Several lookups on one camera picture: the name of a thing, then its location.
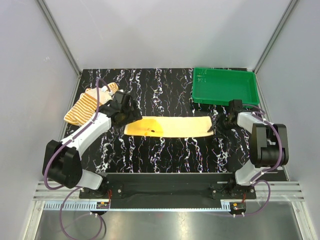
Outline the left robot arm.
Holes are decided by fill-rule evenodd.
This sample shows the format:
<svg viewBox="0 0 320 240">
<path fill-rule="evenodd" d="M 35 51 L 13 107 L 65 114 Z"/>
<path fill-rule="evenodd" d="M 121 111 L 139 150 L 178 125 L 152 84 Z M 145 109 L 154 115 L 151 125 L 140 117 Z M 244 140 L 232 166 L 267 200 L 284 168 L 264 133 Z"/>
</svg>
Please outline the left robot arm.
<svg viewBox="0 0 320 240">
<path fill-rule="evenodd" d="M 108 193 L 105 179 L 83 169 L 82 155 L 103 133 L 141 119 L 138 102 L 130 94 L 117 91 L 73 134 L 60 141 L 51 140 L 46 145 L 42 167 L 45 187 L 49 190 L 88 188 L 95 197 L 103 198 Z"/>
</svg>

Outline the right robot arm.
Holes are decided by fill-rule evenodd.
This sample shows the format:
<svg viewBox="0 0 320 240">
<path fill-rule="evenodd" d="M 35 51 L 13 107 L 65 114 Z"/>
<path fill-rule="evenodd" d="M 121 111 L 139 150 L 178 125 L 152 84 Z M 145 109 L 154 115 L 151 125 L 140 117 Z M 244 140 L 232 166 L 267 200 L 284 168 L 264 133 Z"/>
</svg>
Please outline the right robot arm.
<svg viewBox="0 0 320 240">
<path fill-rule="evenodd" d="M 235 171 L 233 182 L 227 185 L 228 195 L 236 199 L 244 194 L 245 186 L 253 186 L 262 175 L 288 163 L 289 144 L 286 125 L 266 120 L 261 108 L 240 99 L 229 101 L 228 107 L 228 115 L 219 116 L 207 132 L 222 138 L 239 127 L 250 134 L 249 160 Z"/>
</svg>

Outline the yellow towel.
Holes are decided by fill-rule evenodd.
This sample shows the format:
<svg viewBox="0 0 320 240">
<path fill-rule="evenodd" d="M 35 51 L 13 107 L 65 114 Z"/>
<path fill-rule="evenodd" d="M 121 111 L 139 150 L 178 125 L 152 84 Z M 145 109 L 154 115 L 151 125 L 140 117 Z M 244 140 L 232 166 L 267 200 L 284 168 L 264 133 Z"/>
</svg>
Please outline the yellow towel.
<svg viewBox="0 0 320 240">
<path fill-rule="evenodd" d="M 144 116 L 141 120 L 127 124 L 124 134 L 156 138 L 199 138 L 214 135 L 211 127 L 209 116 Z"/>
</svg>

